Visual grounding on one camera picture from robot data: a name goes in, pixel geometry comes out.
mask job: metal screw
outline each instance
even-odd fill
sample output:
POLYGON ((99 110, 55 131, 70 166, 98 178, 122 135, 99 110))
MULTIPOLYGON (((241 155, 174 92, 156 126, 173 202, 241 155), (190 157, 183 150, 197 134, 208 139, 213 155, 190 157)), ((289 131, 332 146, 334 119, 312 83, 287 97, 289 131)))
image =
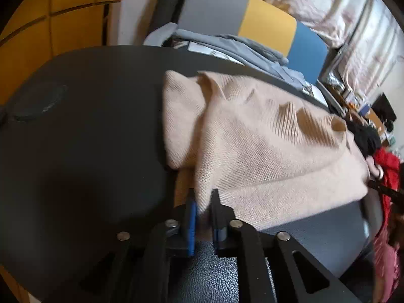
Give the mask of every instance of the metal screw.
POLYGON ((243 226, 243 222, 240 221, 240 220, 237 220, 237 219, 231 220, 231 221, 230 221, 230 226, 231 226, 232 228, 241 228, 241 227, 243 226))
POLYGON ((164 222, 167 228, 175 228, 178 226, 178 221, 173 219, 168 219, 164 222))
POLYGON ((116 238, 120 241, 120 242, 124 242, 125 240, 128 240, 131 237, 131 234, 126 232, 126 231, 122 231, 116 234, 116 238))
POLYGON ((287 242, 290 239, 290 234, 288 234, 286 231, 281 231, 276 236, 279 240, 282 240, 284 242, 287 242))

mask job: black metal bracket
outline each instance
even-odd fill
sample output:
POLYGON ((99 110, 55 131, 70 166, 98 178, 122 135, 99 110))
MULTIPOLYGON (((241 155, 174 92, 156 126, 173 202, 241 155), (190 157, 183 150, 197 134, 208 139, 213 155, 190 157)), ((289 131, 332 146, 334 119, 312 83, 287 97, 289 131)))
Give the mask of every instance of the black metal bracket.
POLYGON ((382 195, 389 196, 394 204, 397 204, 401 208, 404 208, 404 191, 402 189, 395 191, 391 188, 384 186, 380 182, 376 182, 374 180, 369 180, 368 186, 370 188, 375 189, 378 193, 382 195))
MULTIPOLYGON (((117 247, 90 272, 62 285, 44 303, 167 301, 170 260, 189 258, 195 245, 196 203, 174 209, 173 219, 157 224, 146 245, 119 233, 117 247)), ((359 300, 286 232, 257 232, 211 195, 213 246, 219 257, 236 257, 242 303, 358 303, 359 300)))

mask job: beige knit sweater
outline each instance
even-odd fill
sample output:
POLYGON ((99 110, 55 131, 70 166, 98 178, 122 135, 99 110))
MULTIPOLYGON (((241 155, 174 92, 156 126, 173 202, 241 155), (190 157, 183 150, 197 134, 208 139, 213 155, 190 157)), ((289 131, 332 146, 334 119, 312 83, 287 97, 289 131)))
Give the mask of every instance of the beige knit sweater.
POLYGON ((345 122, 244 76, 168 71, 168 164, 180 169, 176 204, 195 188, 201 220, 211 189, 259 230, 362 198, 368 168, 345 122))

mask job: yellow chair cushion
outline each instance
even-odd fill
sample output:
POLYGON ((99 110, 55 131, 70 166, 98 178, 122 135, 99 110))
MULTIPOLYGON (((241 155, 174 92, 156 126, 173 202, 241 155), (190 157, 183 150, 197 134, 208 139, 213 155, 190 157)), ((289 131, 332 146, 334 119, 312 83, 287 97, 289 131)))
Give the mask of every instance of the yellow chair cushion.
POLYGON ((296 19, 262 0, 248 0, 238 36, 254 40, 287 56, 296 32, 296 19))

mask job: black tabletop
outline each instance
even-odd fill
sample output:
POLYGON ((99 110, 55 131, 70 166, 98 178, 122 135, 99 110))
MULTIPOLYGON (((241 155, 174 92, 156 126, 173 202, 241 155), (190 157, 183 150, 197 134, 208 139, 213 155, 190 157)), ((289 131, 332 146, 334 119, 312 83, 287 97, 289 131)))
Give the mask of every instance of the black tabletop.
POLYGON ((104 253, 116 232, 169 216, 166 70, 249 75, 322 106, 254 69, 170 48, 95 47, 47 62, 9 100, 0 127, 0 263, 38 298, 104 253))

